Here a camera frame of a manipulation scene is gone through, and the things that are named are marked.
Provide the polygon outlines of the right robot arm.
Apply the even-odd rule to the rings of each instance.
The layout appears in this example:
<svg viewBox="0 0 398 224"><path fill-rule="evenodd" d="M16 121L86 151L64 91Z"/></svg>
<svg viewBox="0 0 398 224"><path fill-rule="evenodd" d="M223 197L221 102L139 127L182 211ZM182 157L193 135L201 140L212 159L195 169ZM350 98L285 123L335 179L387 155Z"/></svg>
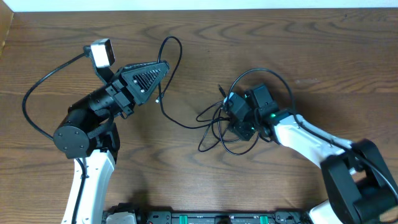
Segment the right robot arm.
<svg viewBox="0 0 398 224"><path fill-rule="evenodd" d="M264 84L243 96L229 92L223 105L231 118L229 130L241 140L258 134L321 169L328 198L308 211L310 223L378 223L397 206L397 184L372 141L338 138L293 110L280 109Z"/></svg>

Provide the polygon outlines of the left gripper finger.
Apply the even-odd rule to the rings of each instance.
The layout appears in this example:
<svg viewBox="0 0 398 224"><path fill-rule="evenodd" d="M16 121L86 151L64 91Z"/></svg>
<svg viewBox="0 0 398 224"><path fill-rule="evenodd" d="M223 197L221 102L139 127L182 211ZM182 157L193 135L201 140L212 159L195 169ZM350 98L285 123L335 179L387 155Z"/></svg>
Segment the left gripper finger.
<svg viewBox="0 0 398 224"><path fill-rule="evenodd" d="M160 62L144 62L134 63L123 67L120 71L120 77L126 78L163 78L168 74L168 62L161 60Z"/></svg>
<svg viewBox="0 0 398 224"><path fill-rule="evenodd" d="M143 105L146 103L151 94L154 92L156 86L162 81L163 78L126 78L123 80L127 83L127 89L132 93L134 101L137 105Z"/></svg>

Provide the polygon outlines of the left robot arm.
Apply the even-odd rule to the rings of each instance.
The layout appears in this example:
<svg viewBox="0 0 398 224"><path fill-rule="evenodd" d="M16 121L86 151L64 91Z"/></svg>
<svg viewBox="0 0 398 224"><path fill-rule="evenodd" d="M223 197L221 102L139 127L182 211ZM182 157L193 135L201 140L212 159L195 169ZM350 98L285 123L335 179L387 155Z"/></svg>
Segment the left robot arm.
<svg viewBox="0 0 398 224"><path fill-rule="evenodd" d="M135 63L112 72L95 67L104 86L71 105L53 134L56 147L75 161L64 223L101 223L120 139L114 119L126 119L146 103L169 72L169 63Z"/></svg>

